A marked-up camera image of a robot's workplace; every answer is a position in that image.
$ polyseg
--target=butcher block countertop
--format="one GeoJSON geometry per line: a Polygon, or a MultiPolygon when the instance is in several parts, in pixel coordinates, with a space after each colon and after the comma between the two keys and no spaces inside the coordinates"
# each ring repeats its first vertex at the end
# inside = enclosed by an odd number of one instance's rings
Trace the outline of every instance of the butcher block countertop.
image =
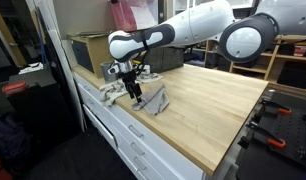
{"type": "MultiPolygon", "coordinates": [[[[96,88],[104,84],[81,68],[73,71],[96,88]]],[[[128,94],[116,104],[212,176],[268,82],[191,65],[161,75],[141,89],[165,84],[170,104],[162,113],[133,111],[136,100],[128,94]]]]}

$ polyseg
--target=drawer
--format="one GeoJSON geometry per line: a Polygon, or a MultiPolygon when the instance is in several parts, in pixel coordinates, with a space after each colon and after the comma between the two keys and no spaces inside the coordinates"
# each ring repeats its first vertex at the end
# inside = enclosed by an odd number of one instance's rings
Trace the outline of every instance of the drawer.
{"type": "Polygon", "coordinates": [[[90,93],[93,97],[95,97],[95,99],[98,102],[100,101],[100,91],[98,89],[96,89],[94,86],[92,86],[89,82],[87,82],[85,79],[83,79],[80,75],[78,75],[77,73],[75,74],[75,79],[77,81],[78,84],[81,85],[81,87],[87,91],[88,93],[90,93]]]}
{"type": "Polygon", "coordinates": [[[82,100],[84,104],[90,109],[90,111],[97,116],[101,122],[107,127],[111,128],[111,114],[103,107],[88,91],[86,91],[81,84],[78,84],[82,100]]]}
{"type": "Polygon", "coordinates": [[[99,132],[103,135],[103,137],[107,140],[107,142],[116,149],[116,143],[114,136],[110,133],[108,129],[92,114],[92,112],[83,105],[84,111],[86,115],[90,118],[92,124],[99,130],[99,132]]]}
{"type": "Polygon", "coordinates": [[[145,152],[141,158],[146,159],[162,177],[170,179],[203,178],[203,171],[164,140],[142,125],[129,113],[117,105],[108,110],[115,119],[112,125],[123,136],[145,152]]]}
{"type": "Polygon", "coordinates": [[[141,159],[138,154],[131,148],[124,136],[120,133],[116,133],[117,137],[117,151],[122,156],[121,158],[126,161],[130,170],[138,179],[143,180],[161,180],[163,179],[148,162],[141,159]]]}

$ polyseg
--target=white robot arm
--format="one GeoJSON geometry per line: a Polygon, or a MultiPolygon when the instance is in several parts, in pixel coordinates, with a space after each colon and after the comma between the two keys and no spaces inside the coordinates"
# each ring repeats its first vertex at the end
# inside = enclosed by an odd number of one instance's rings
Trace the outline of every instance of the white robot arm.
{"type": "Polygon", "coordinates": [[[240,21],[226,0],[214,0],[139,33],[110,34],[109,51],[118,62],[110,73],[119,71],[131,98],[141,101],[131,61],[138,53],[213,39],[228,60],[242,63],[258,57],[278,34],[306,35],[306,0],[262,0],[253,16],[240,21]]]}

